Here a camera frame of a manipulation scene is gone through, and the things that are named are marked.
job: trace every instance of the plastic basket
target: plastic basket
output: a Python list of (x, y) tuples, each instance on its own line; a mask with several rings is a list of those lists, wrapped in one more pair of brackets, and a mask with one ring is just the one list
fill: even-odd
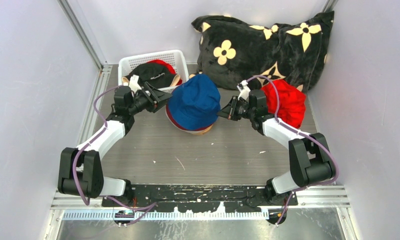
[[(160, 51), (147, 53), (136, 56), (124, 57), (119, 61), (119, 67), (117, 69), (117, 82), (119, 85), (122, 85), (122, 77), (127, 76), (132, 72), (134, 68), (136, 68), (140, 64), (145, 64), (149, 61), (160, 59), (165, 61), (166, 63), (172, 65), (173, 69), (175, 69), (176, 74), (179, 74), (182, 79), (182, 83), (185, 83), (188, 80), (188, 69), (186, 59), (184, 54), (180, 50), (169, 50), (169, 51)], [(164, 87), (160, 90), (164, 92), (172, 92), (176, 86)]]

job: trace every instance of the red hat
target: red hat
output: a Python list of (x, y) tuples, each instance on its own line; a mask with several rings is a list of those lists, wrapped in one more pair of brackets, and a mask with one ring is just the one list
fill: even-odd
[[(282, 79), (272, 81), (278, 90), (279, 110), (278, 118), (294, 128), (300, 128), (305, 117), (306, 95)], [(277, 110), (277, 95), (272, 84), (261, 88), (266, 95), (268, 112), (271, 114)]]

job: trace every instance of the black pillow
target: black pillow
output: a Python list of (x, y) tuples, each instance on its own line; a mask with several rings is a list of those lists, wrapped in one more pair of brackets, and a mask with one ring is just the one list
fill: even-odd
[[(254, 75), (284, 79), (307, 92), (324, 69), (334, 12), (319, 13), (297, 25), (275, 23), (270, 27), (250, 25), (227, 16), (200, 16), (191, 25), (199, 32), (200, 55), (197, 72), (220, 88)], [(254, 79), (251, 89), (267, 82)]]

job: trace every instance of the hat brim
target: hat brim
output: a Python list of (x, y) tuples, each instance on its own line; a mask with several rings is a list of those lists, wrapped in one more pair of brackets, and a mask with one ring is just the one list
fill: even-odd
[(180, 78), (181, 77), (178, 74), (167, 73), (157, 79), (148, 79), (148, 80), (144, 80), (144, 81), (146, 81), (147, 83), (149, 83), (156, 89), (162, 89), (162, 88), (171, 87), (172, 84), (175, 84), (175, 86), (176, 86), (176, 84), (178, 83)]
[(213, 123), (212, 123), (212, 124), (209, 125), (209, 126), (201, 127), (201, 128), (199, 128), (199, 129), (196, 129), (196, 130), (188, 130), (188, 129), (185, 129), (184, 127), (182, 127), (181, 125), (179, 125), (179, 124), (177, 123), (177, 121), (175, 121), (175, 119), (172, 117), (172, 114), (171, 114), (171, 112), (170, 112), (170, 110), (169, 110), (169, 108), (168, 108), (168, 105), (166, 105), (165, 114), (166, 114), (167, 119), (169, 119), (169, 121), (172, 123), (172, 125), (174, 125), (177, 129), (179, 129), (179, 130), (181, 130), (181, 131), (184, 131), (184, 132), (186, 132), (186, 133), (189, 133), (189, 134), (203, 135), (203, 134), (209, 132), (210, 129), (212, 128), (212, 126), (213, 126)]
[[(127, 78), (128, 76), (123, 76), (122, 77), (122, 83), (130, 83), (130, 80)], [(164, 88), (169, 88), (169, 87), (176, 87), (176, 86), (178, 86), (179, 84), (181, 84), (180, 83), (180, 80), (181, 80), (181, 76), (179, 75), (179, 74), (171, 74), (171, 76), (172, 76), (172, 81), (170, 82), (170, 85), (169, 86), (161, 86), (161, 85), (159, 85), (158, 87), (156, 87), (156, 86), (154, 86), (154, 85), (152, 85), (153, 87), (155, 87), (155, 88), (157, 88), (157, 89), (159, 89), (159, 90), (161, 90), (161, 89), (164, 89)], [(166, 77), (167, 78), (167, 82), (169, 82), (169, 80), (171, 79), (171, 77), (170, 76), (167, 76)]]

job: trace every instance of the black mounting plate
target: black mounting plate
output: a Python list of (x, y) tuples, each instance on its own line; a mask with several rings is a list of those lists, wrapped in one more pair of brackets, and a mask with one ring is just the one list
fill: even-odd
[[(289, 192), (274, 197), (267, 202), (264, 197), (264, 186), (257, 185), (172, 185), (172, 184), (133, 184), (133, 205), (130, 207), (146, 207), (156, 203), (155, 211), (171, 213), (175, 208), (185, 213), (214, 212), (221, 202), (225, 212), (249, 213), (260, 212), (264, 206), (283, 206), (288, 199)], [(297, 198), (293, 197), (289, 205), (297, 205)], [(104, 199), (103, 207), (119, 207), (116, 203)]]

